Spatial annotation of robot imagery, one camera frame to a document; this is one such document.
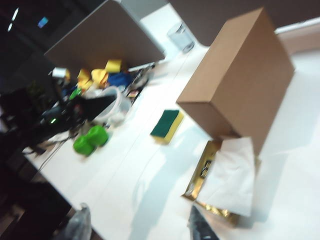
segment sponge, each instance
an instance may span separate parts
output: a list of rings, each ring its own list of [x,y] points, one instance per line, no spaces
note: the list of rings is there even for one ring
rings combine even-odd
[[[183,118],[179,110],[164,110],[150,135],[159,142],[170,143]]]

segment cardboard box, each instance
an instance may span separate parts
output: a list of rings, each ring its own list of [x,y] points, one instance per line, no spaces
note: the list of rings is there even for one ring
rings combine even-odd
[[[213,138],[252,137],[258,155],[294,67],[263,8],[228,20],[177,103]]]

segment white tissue paper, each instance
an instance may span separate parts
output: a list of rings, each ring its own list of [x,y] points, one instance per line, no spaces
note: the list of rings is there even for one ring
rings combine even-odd
[[[224,140],[197,201],[249,217],[254,179],[255,154],[251,138]]]

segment yellow object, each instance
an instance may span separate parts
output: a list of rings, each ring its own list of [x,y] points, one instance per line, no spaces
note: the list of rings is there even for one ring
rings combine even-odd
[[[78,76],[76,77],[78,81],[89,81],[90,80],[90,73],[87,69],[81,68]]]
[[[153,134],[154,131],[152,131],[151,136],[157,141],[164,144],[170,143],[171,139],[173,138],[177,128],[179,127],[182,119],[184,118],[184,115],[181,113],[181,111],[178,112],[177,116],[175,117],[174,121],[172,122],[169,130],[167,131],[166,135],[164,137]],[[161,119],[159,120],[157,125],[163,125],[163,124],[169,124],[168,122],[165,123],[166,120],[161,122]]]
[[[70,71],[68,69],[65,70],[64,79],[69,83],[70,82]]]
[[[110,59],[105,65],[105,70],[108,73],[119,73],[121,71],[122,60]]]
[[[97,68],[91,71],[91,77],[94,84],[102,89],[107,86],[108,76],[109,74],[105,69]]]
[[[78,74],[78,88],[82,89],[83,91],[88,90],[93,84],[93,81],[90,80],[90,73],[88,70],[81,68]]]

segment wire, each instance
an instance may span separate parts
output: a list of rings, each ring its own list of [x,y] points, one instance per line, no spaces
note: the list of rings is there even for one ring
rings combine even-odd
[[[40,165],[38,171],[35,173],[33,178],[35,178],[44,169],[45,165],[50,161],[50,159],[54,156],[54,154],[64,145],[65,142],[66,140],[64,142],[60,142],[60,145],[50,153],[50,155]]]

